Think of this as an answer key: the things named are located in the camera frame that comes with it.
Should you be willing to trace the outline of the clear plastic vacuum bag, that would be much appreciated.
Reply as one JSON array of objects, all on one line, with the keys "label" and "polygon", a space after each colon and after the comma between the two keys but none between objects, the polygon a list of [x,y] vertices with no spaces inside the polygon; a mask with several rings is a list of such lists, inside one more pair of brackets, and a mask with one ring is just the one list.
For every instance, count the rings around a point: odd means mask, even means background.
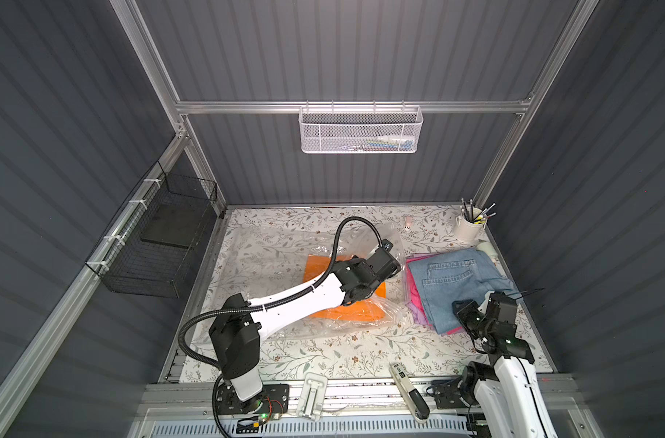
[{"label": "clear plastic vacuum bag", "polygon": [[[330,224],[318,230],[300,230],[266,221],[260,224],[230,221],[200,311],[221,308],[235,294],[245,299],[260,299],[304,284],[309,255],[330,259],[336,227]],[[386,335],[403,335],[414,328],[403,274],[385,281],[371,299],[386,312],[379,322],[308,316],[278,331],[268,342],[316,342],[327,348],[339,344],[357,346],[366,339],[376,342]]]}]

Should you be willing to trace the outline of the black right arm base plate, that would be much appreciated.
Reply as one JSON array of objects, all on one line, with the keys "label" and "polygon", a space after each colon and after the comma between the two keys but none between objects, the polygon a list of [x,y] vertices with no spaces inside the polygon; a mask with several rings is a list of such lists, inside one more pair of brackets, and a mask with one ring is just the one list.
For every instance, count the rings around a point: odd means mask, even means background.
[{"label": "black right arm base plate", "polygon": [[474,403],[473,396],[466,390],[461,377],[448,380],[434,380],[425,389],[438,409],[469,408]]}]

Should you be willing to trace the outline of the blue jeans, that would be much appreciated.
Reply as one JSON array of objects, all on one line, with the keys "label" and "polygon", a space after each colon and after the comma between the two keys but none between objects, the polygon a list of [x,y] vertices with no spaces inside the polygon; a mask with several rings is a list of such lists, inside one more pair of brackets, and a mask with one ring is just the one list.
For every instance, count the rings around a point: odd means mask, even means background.
[{"label": "blue jeans", "polygon": [[413,276],[425,317],[438,334],[461,327],[452,310],[455,301],[480,304],[491,291],[515,293],[515,284],[502,275],[491,258],[475,248],[447,252],[414,260]]}]

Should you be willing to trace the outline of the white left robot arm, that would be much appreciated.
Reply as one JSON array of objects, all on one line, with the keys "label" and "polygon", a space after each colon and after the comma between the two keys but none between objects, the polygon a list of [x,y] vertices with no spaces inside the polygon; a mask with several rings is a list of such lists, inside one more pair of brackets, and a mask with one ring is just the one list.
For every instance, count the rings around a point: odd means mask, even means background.
[{"label": "white left robot arm", "polygon": [[242,404],[259,403],[264,389],[257,367],[261,343],[278,331],[319,311],[348,307],[370,299],[379,286],[401,270],[383,240],[368,257],[335,260],[327,277],[314,279],[264,299],[246,303],[242,295],[229,297],[224,310],[208,330],[223,379]]}]

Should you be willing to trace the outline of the pink trousers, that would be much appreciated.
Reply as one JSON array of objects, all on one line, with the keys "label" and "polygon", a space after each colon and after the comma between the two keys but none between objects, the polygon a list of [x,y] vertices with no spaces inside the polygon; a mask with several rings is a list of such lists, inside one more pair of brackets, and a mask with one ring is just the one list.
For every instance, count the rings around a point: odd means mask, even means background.
[{"label": "pink trousers", "polygon": [[410,296],[410,302],[408,303],[408,308],[411,311],[414,322],[416,324],[426,326],[429,328],[433,328],[434,325],[430,323],[427,319],[427,315],[425,315],[425,310],[423,309],[423,304],[421,301],[421,297],[419,295],[417,286],[416,286],[416,281],[414,280],[413,273],[410,269],[410,264],[413,262],[416,262],[418,260],[422,260],[425,258],[433,257],[436,256],[436,253],[421,253],[421,254],[415,254],[412,255],[412,257],[409,257],[406,260],[405,263],[405,281],[406,281],[406,288],[407,291],[409,292]]}]

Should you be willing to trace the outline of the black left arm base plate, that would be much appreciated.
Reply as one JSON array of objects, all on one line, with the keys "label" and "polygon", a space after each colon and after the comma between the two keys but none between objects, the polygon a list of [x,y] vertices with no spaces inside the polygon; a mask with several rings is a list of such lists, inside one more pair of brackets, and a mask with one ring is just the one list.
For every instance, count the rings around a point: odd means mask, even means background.
[{"label": "black left arm base plate", "polygon": [[261,392],[247,401],[240,401],[231,385],[220,384],[215,390],[215,408],[219,415],[286,414],[289,400],[288,384],[265,384]]}]

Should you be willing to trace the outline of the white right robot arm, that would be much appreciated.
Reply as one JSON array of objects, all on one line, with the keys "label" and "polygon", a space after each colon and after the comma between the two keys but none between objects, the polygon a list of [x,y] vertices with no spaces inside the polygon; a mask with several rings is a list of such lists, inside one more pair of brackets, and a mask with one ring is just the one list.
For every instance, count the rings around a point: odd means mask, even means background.
[{"label": "white right robot arm", "polygon": [[481,408],[493,437],[556,437],[531,347],[517,336],[517,301],[495,291],[483,305],[472,299],[455,301],[452,311],[489,358],[487,364],[472,361],[466,366],[458,381],[460,400]]}]

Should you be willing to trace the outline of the orange garment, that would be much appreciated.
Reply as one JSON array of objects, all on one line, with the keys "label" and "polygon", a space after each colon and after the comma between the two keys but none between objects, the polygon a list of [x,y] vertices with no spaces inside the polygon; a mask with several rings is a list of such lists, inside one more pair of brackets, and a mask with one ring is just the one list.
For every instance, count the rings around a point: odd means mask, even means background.
[{"label": "orange garment", "polygon": [[[327,268],[330,259],[323,255],[309,255],[303,273],[303,281],[309,281],[321,275]],[[328,319],[348,322],[379,322],[384,319],[386,312],[380,304],[372,299],[356,302],[350,306],[329,308],[312,314],[314,319]]]}]

